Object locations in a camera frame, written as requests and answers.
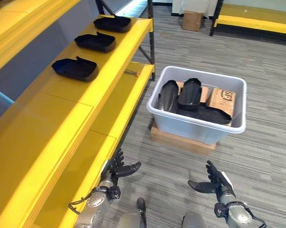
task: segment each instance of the cardboard box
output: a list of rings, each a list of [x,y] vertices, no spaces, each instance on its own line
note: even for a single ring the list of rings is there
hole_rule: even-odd
[[[185,11],[182,29],[190,31],[199,31],[203,13]]]
[[[181,88],[183,88],[184,82],[176,82],[176,83],[179,86],[179,93],[178,93],[178,95],[180,95]],[[206,103],[208,91],[209,91],[208,87],[202,86],[202,94],[201,94],[200,102]]]
[[[214,88],[207,100],[207,106],[221,109],[232,117],[235,98],[234,92]]]
[[[151,128],[151,140],[157,143],[173,146],[184,151],[210,155],[216,148],[216,144],[207,145],[191,139],[186,139],[177,135],[161,132],[158,130],[156,123]]]

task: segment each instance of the shelf surface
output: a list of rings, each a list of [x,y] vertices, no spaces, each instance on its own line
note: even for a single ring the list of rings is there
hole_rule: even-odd
[[[117,40],[108,54],[73,42],[58,56],[94,60],[95,80],[59,76],[50,65],[0,118],[0,228],[35,220],[152,25],[151,19],[131,22],[127,33],[104,31]],[[92,26],[87,31],[95,33]]]
[[[223,4],[217,24],[286,33],[286,12]]]
[[[68,203],[86,196],[98,184],[101,168],[116,150],[154,67],[131,62],[127,69],[141,74],[122,75],[41,209],[35,221],[38,226],[72,228],[77,215]]]
[[[109,95],[114,89],[151,26],[151,19],[132,18],[131,30],[126,33],[118,33],[98,30],[92,23],[81,35],[95,35],[96,31],[99,31],[114,36],[117,43],[114,50],[109,53],[90,51],[78,48],[75,42],[72,42],[53,62],[63,58],[75,59],[76,56],[96,62],[99,69],[96,79],[91,83],[83,83],[62,77],[57,75],[49,65],[34,81],[31,88],[67,100],[98,107],[100,103],[106,101],[104,95]]]
[[[79,1],[0,1],[0,69]]]

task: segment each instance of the floor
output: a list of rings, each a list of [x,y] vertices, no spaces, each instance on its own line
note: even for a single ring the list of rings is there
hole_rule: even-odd
[[[140,161],[142,166],[120,178],[121,198],[112,203],[103,227],[116,227],[143,197],[149,228],[180,228],[190,210],[201,213],[208,228],[226,228],[224,219],[213,213],[215,195],[187,185],[188,179],[207,181],[205,164],[210,159],[229,176],[237,198],[269,228],[286,228],[286,45],[209,37],[209,22],[199,32],[185,31],[182,18],[170,12],[171,7],[154,6],[157,78],[169,65],[243,78],[248,85],[247,128],[220,141],[207,157],[152,142],[153,119],[146,104],[155,82],[150,82],[122,144],[125,163]],[[143,47],[148,49],[148,38]],[[145,59],[137,53],[134,60]]]

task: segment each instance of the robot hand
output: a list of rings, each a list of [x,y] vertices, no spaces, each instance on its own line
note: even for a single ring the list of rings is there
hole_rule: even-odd
[[[211,161],[207,161],[208,178],[211,182],[188,181],[190,187],[201,193],[215,193],[219,203],[214,205],[218,218],[225,218],[230,228],[255,228],[253,220],[262,223],[259,228],[266,228],[266,223],[255,217],[247,205],[236,199],[233,186],[224,172],[219,172]]]
[[[124,157],[122,155],[123,152],[121,149],[118,149],[101,172],[99,185],[92,189],[85,198],[69,203],[68,207],[79,215],[74,228],[101,228],[104,213],[109,209],[114,199],[120,198],[119,177],[129,176],[135,173],[141,166],[140,162],[124,166]],[[73,205],[80,204],[86,200],[86,206],[81,213],[73,207]]]

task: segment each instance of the white plastic bin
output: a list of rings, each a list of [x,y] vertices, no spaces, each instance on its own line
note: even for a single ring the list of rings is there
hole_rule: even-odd
[[[209,94],[214,87],[236,93],[231,126],[211,123],[157,109],[158,94],[167,81],[175,80],[182,82],[193,77],[198,78],[202,85],[210,88]],[[154,115],[157,127],[160,131],[200,141],[205,144],[215,144],[230,133],[242,133],[245,130],[246,82],[238,77],[167,66],[162,71],[153,90],[147,103],[147,109]]]

